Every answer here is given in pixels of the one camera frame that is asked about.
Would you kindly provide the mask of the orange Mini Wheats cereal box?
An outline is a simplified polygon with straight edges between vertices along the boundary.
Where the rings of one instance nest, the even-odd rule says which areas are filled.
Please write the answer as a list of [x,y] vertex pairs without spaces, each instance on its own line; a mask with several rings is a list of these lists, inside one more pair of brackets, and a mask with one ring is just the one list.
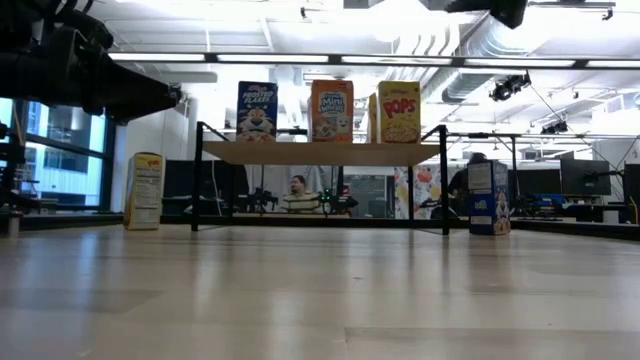
[[312,142],[352,143],[353,83],[345,80],[314,80],[309,100]]

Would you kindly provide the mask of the large glass window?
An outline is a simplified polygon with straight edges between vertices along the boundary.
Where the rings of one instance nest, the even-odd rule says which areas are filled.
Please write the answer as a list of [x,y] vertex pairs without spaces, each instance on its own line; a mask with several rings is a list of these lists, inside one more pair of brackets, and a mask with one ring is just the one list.
[[63,207],[96,207],[102,195],[107,122],[76,107],[31,102],[22,193]]

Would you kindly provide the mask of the wooden shelf with black legs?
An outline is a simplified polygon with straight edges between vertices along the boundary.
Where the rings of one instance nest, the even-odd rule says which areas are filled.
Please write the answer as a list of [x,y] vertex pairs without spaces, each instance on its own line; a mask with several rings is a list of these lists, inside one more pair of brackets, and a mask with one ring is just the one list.
[[353,144],[353,143],[287,143],[287,142],[231,142],[208,124],[196,123],[196,145],[193,163],[192,214],[190,227],[193,232],[200,225],[200,174],[205,152],[236,165],[320,165],[363,167],[406,167],[410,180],[414,179],[413,167],[434,156],[439,157],[442,206],[449,206],[447,128],[438,125],[429,130],[423,139],[438,136],[436,145],[422,144]]

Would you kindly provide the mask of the floral patterned curtain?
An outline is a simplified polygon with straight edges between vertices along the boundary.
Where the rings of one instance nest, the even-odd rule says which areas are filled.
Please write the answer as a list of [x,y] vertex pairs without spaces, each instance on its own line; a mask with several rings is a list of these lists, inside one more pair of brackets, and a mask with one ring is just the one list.
[[[441,174],[437,165],[416,165],[413,167],[413,196],[412,207],[415,219],[427,220],[431,217],[434,207],[420,205],[425,201],[435,201],[442,195]],[[396,219],[409,218],[409,171],[406,167],[394,168],[394,217]]]

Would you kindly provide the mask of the person behind robots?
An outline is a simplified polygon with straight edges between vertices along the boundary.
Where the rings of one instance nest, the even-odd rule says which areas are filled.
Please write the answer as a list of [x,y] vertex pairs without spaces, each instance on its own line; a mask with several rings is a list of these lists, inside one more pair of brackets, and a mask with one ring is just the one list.
[[307,189],[306,180],[302,175],[294,175],[290,182],[290,191],[280,204],[286,213],[316,214],[321,212],[319,195]]

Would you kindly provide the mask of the dark board panel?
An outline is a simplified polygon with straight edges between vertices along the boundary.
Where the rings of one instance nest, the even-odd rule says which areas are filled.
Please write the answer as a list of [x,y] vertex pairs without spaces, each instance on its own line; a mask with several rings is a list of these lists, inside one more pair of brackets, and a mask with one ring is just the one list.
[[345,184],[358,205],[351,209],[355,218],[395,217],[394,177],[385,175],[348,175]]

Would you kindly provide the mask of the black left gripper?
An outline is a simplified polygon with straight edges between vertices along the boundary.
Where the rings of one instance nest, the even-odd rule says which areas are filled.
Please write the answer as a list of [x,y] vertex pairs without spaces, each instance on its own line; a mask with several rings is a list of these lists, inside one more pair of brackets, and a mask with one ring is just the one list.
[[104,112],[116,124],[177,106],[169,85],[116,64],[69,27],[30,49],[0,52],[0,97]]

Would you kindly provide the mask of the black computer monitor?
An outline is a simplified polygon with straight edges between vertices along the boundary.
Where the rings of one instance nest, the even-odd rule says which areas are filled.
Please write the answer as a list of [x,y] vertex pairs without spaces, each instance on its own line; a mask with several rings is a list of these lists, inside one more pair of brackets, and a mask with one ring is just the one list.
[[640,164],[625,165],[623,185],[626,204],[640,207]]
[[606,161],[562,159],[560,177],[565,195],[611,194],[610,166]]
[[561,177],[557,169],[518,170],[519,193],[524,194],[561,194]]
[[[165,163],[165,198],[190,196],[193,190],[194,162],[167,160]],[[243,165],[230,165],[221,160],[203,160],[200,172],[200,195],[213,198],[229,197],[234,189],[236,195],[249,193],[247,172]]]

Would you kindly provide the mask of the overhead LED light bar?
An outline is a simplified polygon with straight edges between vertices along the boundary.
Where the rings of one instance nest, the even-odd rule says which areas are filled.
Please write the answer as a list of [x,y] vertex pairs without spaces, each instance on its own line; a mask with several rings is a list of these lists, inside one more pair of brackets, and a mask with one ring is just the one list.
[[229,65],[328,65],[510,70],[640,70],[640,58],[464,57],[442,55],[356,55],[300,53],[114,52],[121,63],[202,63]]

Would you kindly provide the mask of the blue Frosted Flakes cereal box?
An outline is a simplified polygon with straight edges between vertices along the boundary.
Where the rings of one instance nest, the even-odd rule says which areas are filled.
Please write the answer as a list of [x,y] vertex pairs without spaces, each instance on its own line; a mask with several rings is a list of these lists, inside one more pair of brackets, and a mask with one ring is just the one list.
[[469,232],[507,235],[511,231],[508,167],[487,160],[468,167]]
[[277,136],[278,85],[240,81],[236,108],[236,140],[275,142]]

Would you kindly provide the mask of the silver ventilation duct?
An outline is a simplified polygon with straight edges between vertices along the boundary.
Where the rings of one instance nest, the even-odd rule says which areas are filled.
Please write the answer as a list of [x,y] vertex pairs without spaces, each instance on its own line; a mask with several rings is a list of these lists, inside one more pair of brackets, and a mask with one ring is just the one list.
[[493,73],[483,71],[458,70],[442,91],[442,100],[445,103],[462,103],[472,92],[481,88],[494,77]]

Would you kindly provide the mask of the small grey cylinder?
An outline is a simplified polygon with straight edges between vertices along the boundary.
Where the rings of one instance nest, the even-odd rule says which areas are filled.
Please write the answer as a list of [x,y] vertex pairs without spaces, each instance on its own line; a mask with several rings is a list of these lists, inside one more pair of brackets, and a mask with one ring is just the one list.
[[0,237],[14,238],[20,231],[20,213],[0,213]]

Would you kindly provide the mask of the yellow Pops cereal box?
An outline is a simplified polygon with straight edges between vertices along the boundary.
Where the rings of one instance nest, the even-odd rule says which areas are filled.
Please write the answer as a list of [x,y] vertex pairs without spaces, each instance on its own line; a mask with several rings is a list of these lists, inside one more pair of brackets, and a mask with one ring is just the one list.
[[160,224],[162,206],[163,157],[138,152],[129,160],[124,228],[156,230]]
[[415,144],[421,139],[420,83],[381,81],[377,87],[377,141]]
[[372,93],[368,98],[368,130],[367,130],[367,140],[369,143],[377,143],[377,127],[378,127],[378,119],[377,119],[377,94]]

